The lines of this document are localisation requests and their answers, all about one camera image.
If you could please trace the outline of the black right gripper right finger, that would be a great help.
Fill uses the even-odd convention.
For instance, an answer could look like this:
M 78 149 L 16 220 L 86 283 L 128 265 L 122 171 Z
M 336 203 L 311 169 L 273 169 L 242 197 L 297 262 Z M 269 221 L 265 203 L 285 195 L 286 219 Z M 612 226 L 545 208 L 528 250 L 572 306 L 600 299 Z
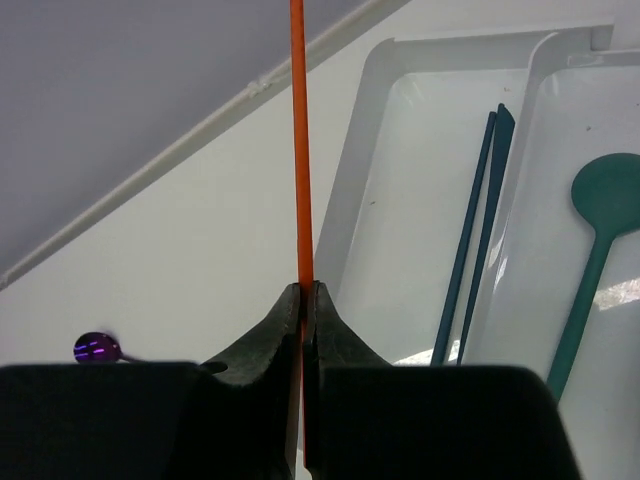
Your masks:
M 514 366 L 394 366 L 307 300 L 305 465 L 316 479 L 576 479 L 556 403 Z

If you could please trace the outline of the teal plastic spoon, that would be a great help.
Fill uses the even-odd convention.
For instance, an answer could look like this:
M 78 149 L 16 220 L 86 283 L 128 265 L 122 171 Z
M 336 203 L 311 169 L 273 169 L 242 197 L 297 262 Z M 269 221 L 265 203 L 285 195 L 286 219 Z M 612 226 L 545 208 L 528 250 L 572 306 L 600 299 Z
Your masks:
M 611 247 L 639 230 L 639 156 L 612 153 L 592 160 L 575 176 L 570 196 L 593 242 L 546 379 L 556 399 L 572 372 Z

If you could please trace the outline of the dark teal chopstick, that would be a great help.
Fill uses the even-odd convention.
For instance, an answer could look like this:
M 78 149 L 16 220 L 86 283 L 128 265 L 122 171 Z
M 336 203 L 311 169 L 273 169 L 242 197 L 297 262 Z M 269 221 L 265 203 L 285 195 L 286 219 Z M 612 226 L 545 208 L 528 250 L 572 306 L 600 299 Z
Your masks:
M 478 245 L 478 253 L 474 265 L 474 271 L 466 305 L 463 328 L 460 339 L 460 346 L 457 364 L 462 363 L 464 351 L 471 327 L 471 322 L 478 297 L 480 282 L 483 275 L 484 263 L 489 249 L 489 241 L 492 234 L 493 224 L 497 212 L 505 169 L 513 138 L 515 120 L 503 103 L 499 103 L 493 130 L 493 146 L 491 149 L 489 184 L 486 194 L 486 204 Z
M 449 338 L 453 327 L 456 306 L 464 275 L 464 269 L 471 241 L 477 205 L 480 198 L 484 172 L 489 157 L 489 150 L 493 138 L 496 116 L 497 113 L 495 111 L 490 111 L 488 114 L 481 149 L 474 173 L 473 183 L 469 194 L 464 222 L 450 275 L 448 289 L 445 296 L 441 319 L 438 326 L 431 359 L 432 366 L 440 366 L 448 358 L 447 352 Z

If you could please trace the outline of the orange chopstick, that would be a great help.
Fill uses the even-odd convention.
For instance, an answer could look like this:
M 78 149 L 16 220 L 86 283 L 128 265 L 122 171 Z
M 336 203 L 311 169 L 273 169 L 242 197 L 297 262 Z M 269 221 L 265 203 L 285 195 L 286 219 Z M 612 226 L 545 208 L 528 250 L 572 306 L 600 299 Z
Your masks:
M 296 225 L 298 283 L 301 291 L 301 388 L 303 418 L 304 465 L 309 471 L 314 466 L 314 400 L 313 369 L 308 360 L 309 341 L 314 330 L 311 319 L 314 294 L 314 248 L 312 229 L 312 195 L 310 177 L 310 150 L 308 128 L 306 41 L 304 3 L 290 3 L 291 73 L 295 153 Z

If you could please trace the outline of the purple metal spoon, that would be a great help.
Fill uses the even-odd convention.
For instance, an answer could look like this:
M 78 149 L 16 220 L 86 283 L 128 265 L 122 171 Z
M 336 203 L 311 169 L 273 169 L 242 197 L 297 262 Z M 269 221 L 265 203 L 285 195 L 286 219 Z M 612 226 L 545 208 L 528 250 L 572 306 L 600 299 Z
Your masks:
M 104 332 L 86 332 L 73 346 L 73 357 L 80 364 L 141 363 L 142 360 L 123 352 L 119 341 Z

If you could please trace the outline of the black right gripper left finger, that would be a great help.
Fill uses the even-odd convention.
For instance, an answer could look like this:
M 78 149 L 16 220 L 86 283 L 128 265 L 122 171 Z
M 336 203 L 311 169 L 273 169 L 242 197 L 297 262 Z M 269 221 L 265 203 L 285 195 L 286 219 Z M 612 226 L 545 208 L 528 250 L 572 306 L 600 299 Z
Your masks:
M 290 479 L 300 289 L 201 363 L 11 365 L 5 479 Z

